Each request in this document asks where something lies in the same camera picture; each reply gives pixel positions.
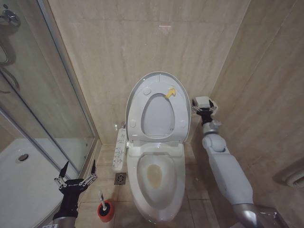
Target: white toilet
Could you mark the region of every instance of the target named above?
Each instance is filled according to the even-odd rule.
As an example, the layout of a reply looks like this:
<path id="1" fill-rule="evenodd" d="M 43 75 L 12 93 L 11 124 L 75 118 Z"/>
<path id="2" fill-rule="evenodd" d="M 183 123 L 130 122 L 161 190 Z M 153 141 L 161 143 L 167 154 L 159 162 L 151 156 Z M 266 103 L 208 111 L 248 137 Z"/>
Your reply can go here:
<path id="1" fill-rule="evenodd" d="M 168 73 L 146 75 L 129 96 L 126 130 L 130 188 L 138 210 L 152 222 L 172 220 L 181 207 L 185 192 L 182 143 L 188 136 L 190 120 L 187 92 Z"/>

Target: floor drain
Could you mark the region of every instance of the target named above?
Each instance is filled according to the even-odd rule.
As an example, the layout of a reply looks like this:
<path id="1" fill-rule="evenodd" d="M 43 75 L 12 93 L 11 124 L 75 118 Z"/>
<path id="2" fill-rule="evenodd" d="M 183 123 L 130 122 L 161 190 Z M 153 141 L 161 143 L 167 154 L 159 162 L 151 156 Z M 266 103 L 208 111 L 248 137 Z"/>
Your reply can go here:
<path id="1" fill-rule="evenodd" d="M 20 155 L 20 156 L 18 157 L 18 161 L 19 161 L 19 162 L 22 162 L 22 161 L 25 161 L 27 158 L 29 158 L 29 156 L 28 156 L 27 153 L 25 153 L 25 154 Z"/>
<path id="2" fill-rule="evenodd" d="M 125 172 L 119 172 L 115 175 L 115 182 L 114 185 L 121 185 L 121 184 L 125 184 L 125 179 L 127 177 L 127 173 Z"/>

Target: toilet brush holder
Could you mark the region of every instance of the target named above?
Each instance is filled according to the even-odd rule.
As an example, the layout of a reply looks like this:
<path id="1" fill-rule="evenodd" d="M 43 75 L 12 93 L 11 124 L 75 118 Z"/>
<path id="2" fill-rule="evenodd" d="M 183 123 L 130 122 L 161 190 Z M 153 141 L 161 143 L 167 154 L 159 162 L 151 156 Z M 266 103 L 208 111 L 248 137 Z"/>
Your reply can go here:
<path id="1" fill-rule="evenodd" d="M 115 214 L 114 204 L 109 200 L 104 200 L 101 191 L 99 191 L 99 194 L 101 203 L 98 206 L 97 214 L 102 222 L 109 222 Z"/>

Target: shower enclosure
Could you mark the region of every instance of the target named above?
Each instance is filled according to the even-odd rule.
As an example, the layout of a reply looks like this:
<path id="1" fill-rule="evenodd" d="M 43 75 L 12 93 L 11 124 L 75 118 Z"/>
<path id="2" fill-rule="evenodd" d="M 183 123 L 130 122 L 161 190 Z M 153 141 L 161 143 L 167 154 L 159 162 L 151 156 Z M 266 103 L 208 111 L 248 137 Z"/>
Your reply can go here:
<path id="1" fill-rule="evenodd" d="M 60 203 L 98 139 L 44 0 L 0 0 L 0 227 L 31 228 Z"/>

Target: tiled floor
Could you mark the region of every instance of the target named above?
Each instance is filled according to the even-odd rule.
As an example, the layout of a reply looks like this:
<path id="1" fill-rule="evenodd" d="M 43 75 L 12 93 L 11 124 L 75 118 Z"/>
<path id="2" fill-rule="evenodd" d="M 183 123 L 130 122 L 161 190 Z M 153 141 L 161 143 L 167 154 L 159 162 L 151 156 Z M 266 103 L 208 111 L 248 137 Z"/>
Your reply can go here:
<path id="1" fill-rule="evenodd" d="M 125 185 L 114 185 L 112 159 L 115 145 L 102 145 L 97 161 L 98 179 L 86 190 L 78 209 L 76 228 L 218 228 L 218 222 L 201 179 L 190 144 L 185 144 L 186 190 L 179 213 L 171 222 L 152 224 L 144 219 L 133 203 L 127 178 Z M 115 205 L 115 216 L 102 223 L 97 215 L 98 192 Z"/>

